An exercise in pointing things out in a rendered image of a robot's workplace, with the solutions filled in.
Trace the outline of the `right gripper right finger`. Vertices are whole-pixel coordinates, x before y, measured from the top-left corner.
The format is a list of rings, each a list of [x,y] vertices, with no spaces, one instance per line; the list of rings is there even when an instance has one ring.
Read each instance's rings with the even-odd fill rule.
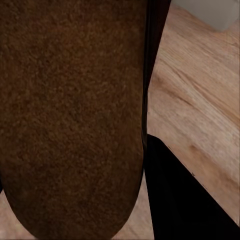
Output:
[[[240,227],[150,134],[144,172],[154,240],[240,240]]]

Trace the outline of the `sandal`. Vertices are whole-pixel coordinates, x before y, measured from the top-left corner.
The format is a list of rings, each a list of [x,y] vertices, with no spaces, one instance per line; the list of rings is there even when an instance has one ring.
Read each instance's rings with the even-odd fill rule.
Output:
[[[0,181],[38,240],[110,240],[136,204],[171,0],[0,0]]]

